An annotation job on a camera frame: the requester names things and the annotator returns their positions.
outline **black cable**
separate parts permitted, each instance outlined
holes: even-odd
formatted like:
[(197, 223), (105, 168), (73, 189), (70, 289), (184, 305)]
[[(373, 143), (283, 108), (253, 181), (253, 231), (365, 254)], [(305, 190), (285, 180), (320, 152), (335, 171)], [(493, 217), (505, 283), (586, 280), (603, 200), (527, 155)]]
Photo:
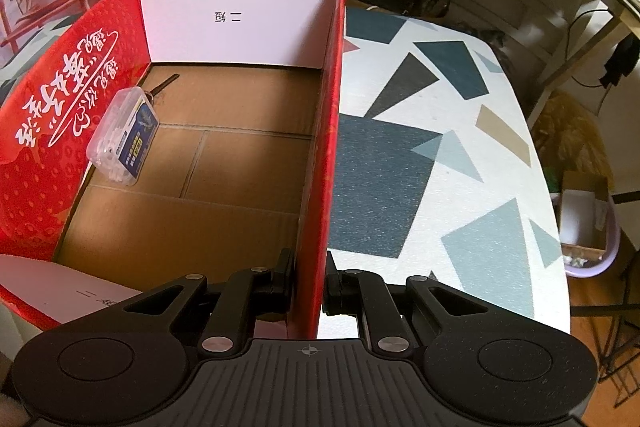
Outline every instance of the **black cable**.
[[(608, 12), (608, 13), (611, 13), (608, 8), (596, 8), (595, 10), (587, 10), (586, 12), (582, 12), (580, 15), (578, 15), (571, 22), (571, 24), (569, 24), (569, 27), (567, 28), (567, 31), (566, 31), (566, 46), (564, 48), (564, 61), (565, 62), (567, 60), (569, 60), (569, 43), (571, 42), (571, 30), (574, 28), (575, 23), (577, 23), (580, 20), (580, 18), (583, 17), (584, 15), (588, 15), (590, 13), (597, 13), (597, 12)], [(582, 87), (590, 87), (592, 89), (595, 89), (597, 87), (603, 87), (602, 84), (598, 84), (597, 86), (588, 86), (587, 84), (581, 83), (573, 75), (572, 75), (571, 78), (574, 80), (574, 82), (576, 82), (579, 86), (582, 86)]]

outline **red cardboard box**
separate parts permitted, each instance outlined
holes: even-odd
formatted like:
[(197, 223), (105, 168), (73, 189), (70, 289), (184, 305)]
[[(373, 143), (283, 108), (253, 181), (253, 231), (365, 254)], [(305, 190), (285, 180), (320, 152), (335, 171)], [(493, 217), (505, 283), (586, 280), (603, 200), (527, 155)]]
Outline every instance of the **red cardboard box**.
[[(291, 338), (318, 327), (344, 0), (101, 0), (0, 108), (0, 299), (41, 329), (186, 273), (296, 251)], [(138, 182), (87, 169), (114, 94), (180, 78)]]

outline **wooden floor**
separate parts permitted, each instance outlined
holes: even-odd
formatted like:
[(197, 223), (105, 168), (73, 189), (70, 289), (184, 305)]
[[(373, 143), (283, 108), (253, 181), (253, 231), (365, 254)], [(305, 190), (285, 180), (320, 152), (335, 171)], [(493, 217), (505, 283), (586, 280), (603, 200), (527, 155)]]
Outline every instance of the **wooden floor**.
[[(622, 301), (623, 292), (620, 274), (634, 254), (633, 246), (626, 237), (623, 237), (615, 263), (604, 274), (592, 279), (569, 278), (569, 295), (572, 305), (619, 304)], [(630, 301), (640, 302), (640, 263), (637, 263), (632, 277), (636, 283), (632, 285), (635, 288), (631, 293)], [(630, 316), (629, 320), (640, 325), (640, 313)], [(610, 324), (611, 319), (605, 317), (573, 317), (571, 330), (575, 337), (583, 341), (594, 355), (597, 355), (598, 350), (603, 349), (606, 343)], [(631, 368), (640, 379), (640, 359), (636, 360)], [(625, 379), (629, 387), (636, 386), (631, 375), (626, 374), (625, 371), (620, 372), (620, 377)], [(613, 404), (619, 398), (616, 383), (620, 389), (623, 389), (619, 380), (607, 380), (596, 387), (582, 418), (588, 427), (640, 427), (640, 393), (614, 409)]]

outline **brown cardboard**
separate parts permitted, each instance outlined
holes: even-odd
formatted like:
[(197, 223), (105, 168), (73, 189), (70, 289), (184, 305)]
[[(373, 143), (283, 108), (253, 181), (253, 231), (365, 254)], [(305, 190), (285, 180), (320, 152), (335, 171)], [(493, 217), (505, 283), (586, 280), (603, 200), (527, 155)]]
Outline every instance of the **brown cardboard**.
[(144, 291), (192, 272), (223, 282), (295, 248), (321, 72), (172, 64), (142, 87), (173, 73), (138, 182), (94, 174), (59, 263)]
[[(562, 195), (559, 206), (559, 228), (561, 230), (566, 225), (566, 221), (569, 219), (567, 215), (567, 208), (563, 208), (563, 200), (566, 199), (568, 190), (580, 190), (584, 192), (592, 192), (594, 194), (594, 213), (597, 214), (597, 208), (604, 209), (606, 215), (606, 208), (609, 204), (609, 189), (607, 187), (607, 178), (597, 174), (588, 174), (586, 172), (573, 172), (567, 171), (562, 178)], [(582, 259), (588, 259), (589, 261), (599, 261), (606, 251), (607, 247), (607, 225), (606, 217), (601, 219), (599, 224), (595, 217), (592, 240), (590, 244), (572, 245), (567, 243), (562, 244), (562, 253), (571, 257), (580, 257)]]

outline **beige shape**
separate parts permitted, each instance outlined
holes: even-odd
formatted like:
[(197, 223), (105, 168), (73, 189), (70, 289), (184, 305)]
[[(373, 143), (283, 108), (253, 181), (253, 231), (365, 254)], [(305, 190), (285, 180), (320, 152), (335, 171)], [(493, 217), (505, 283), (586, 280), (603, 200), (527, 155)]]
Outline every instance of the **beige shape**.
[(531, 166), (531, 156), (527, 142), (509, 127), (502, 118), (485, 105), (480, 107), (476, 127), (514, 153), (514, 155), (524, 161), (529, 167)]

